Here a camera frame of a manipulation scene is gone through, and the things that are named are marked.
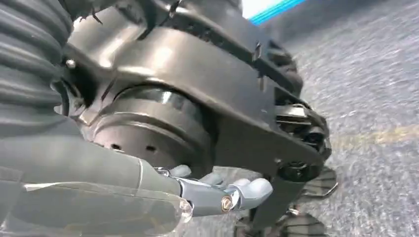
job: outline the yellow line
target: yellow line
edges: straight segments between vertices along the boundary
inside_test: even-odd
[[[389,144],[419,138],[419,125],[397,127],[395,129],[363,133],[353,136],[332,135],[333,149],[351,149],[371,144]]]

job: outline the nut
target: nut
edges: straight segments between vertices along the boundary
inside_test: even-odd
[[[229,212],[233,208],[233,201],[230,196],[224,196],[221,199],[221,211]]]

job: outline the small hole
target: small hole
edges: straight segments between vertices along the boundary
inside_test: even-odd
[[[149,151],[149,152],[156,152],[157,148],[154,146],[146,146],[145,150]]]
[[[121,146],[117,144],[111,144],[111,148],[115,150],[121,150]]]

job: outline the circular housing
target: circular housing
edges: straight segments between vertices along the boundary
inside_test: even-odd
[[[185,164],[193,177],[202,177],[212,171],[216,135],[212,114],[185,96],[139,86],[122,92],[100,112],[93,141],[154,167]]]

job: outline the flexible hose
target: flexible hose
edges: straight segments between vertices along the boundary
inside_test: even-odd
[[[86,142],[74,121],[55,113],[61,97],[50,87],[72,18],[112,1],[71,0],[71,16],[59,0],[0,1],[0,166],[23,171],[23,182],[138,188],[139,160]]]

